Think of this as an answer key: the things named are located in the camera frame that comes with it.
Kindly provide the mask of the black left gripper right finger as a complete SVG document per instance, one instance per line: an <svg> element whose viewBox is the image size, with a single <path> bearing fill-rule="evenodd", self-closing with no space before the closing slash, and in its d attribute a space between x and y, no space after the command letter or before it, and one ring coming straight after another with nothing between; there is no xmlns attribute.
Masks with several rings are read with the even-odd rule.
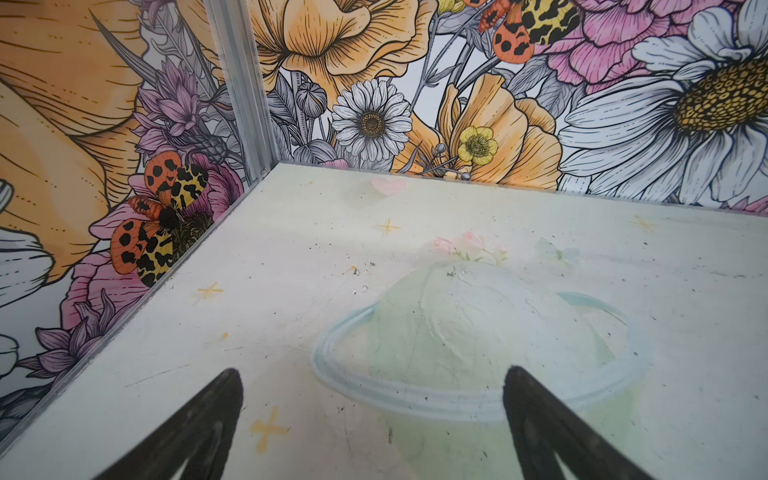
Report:
<svg viewBox="0 0 768 480"><path fill-rule="evenodd" d="M510 367L502 401L524 478L563 479L567 466L578 479L652 479L524 368Z"/></svg>

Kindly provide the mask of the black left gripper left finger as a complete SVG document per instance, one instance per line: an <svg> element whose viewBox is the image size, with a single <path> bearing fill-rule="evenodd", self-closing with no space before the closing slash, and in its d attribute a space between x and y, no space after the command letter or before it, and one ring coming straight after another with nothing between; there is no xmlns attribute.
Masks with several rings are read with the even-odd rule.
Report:
<svg viewBox="0 0 768 480"><path fill-rule="evenodd" d="M238 370L223 370L99 479L220 479L243 406Z"/></svg>

